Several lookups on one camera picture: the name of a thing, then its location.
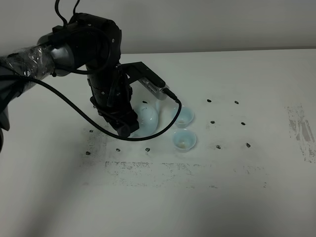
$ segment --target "light blue bowl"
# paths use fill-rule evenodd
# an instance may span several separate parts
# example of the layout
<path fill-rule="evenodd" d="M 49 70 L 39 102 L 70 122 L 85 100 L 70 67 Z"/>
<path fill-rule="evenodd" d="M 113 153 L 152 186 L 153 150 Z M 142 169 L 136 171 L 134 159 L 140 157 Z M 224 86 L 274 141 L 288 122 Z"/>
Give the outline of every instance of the light blue bowl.
<path fill-rule="evenodd" d="M 178 108 L 173 109 L 172 118 L 176 116 L 177 111 L 178 111 Z M 193 111 L 186 106 L 182 106 L 181 112 L 179 114 L 179 117 L 175 121 L 175 124 L 178 128 L 185 128 L 190 124 L 190 122 L 192 122 L 193 118 L 194 118 Z"/>
<path fill-rule="evenodd" d="M 188 152 L 196 144 L 197 136 L 187 129 L 178 129 L 173 134 L 172 142 L 178 151 Z"/>

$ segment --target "light blue cup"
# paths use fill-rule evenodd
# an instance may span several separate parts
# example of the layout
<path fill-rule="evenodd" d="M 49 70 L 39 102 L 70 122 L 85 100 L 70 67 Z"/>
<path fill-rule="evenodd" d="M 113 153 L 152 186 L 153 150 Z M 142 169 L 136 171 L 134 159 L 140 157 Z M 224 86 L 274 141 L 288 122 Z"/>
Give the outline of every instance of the light blue cup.
<path fill-rule="evenodd" d="M 178 111 L 178 108 L 173 109 L 172 118 L 176 116 L 177 111 Z M 179 114 L 179 117 L 175 121 L 175 124 L 178 128 L 185 128 L 192 122 L 193 118 L 194 118 L 193 111 L 186 106 L 182 106 L 181 112 Z"/>
<path fill-rule="evenodd" d="M 172 137 L 175 148 L 180 152 L 188 152 L 197 142 L 195 133 L 187 129 L 177 129 Z"/>

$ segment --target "plastic wrap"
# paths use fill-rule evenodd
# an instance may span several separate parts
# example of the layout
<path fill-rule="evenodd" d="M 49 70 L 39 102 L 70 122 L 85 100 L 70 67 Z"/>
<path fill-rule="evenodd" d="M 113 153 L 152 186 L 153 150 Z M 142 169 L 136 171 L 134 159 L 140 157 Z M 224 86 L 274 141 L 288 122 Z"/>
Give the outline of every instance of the plastic wrap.
<path fill-rule="evenodd" d="M 50 55 L 50 50 L 44 46 L 22 48 L 8 56 L 0 57 L 0 64 L 22 76 L 32 77 L 38 80 L 44 79 L 55 70 L 55 64 Z M 24 91 L 34 85 L 29 82 Z"/>

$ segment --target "white wall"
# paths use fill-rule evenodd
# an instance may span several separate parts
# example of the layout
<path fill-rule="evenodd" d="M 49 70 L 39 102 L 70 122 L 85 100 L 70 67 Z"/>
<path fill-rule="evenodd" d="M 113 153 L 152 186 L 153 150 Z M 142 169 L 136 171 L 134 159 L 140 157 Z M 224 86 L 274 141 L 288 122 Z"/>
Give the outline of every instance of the white wall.
<path fill-rule="evenodd" d="M 123 53 L 316 46 L 315 0 L 81 0 L 113 19 Z M 76 0 L 61 0 L 67 19 Z M 0 53 L 26 47 L 61 20 L 54 0 L 2 0 Z"/>

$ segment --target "table surface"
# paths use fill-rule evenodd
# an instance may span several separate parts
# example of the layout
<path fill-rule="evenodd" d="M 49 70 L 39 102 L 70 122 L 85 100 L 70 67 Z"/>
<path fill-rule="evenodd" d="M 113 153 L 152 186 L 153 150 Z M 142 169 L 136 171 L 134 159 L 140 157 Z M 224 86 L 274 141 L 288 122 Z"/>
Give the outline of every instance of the table surface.
<path fill-rule="evenodd" d="M 0 236 L 315 235 L 316 50 L 122 55 L 137 61 L 193 109 L 194 149 L 173 149 L 175 126 L 149 141 L 113 139 L 36 86 L 9 106 Z M 45 82 L 111 129 L 86 76 Z M 132 105 L 155 102 L 132 87 Z M 174 107 L 162 102 L 159 129 Z"/>

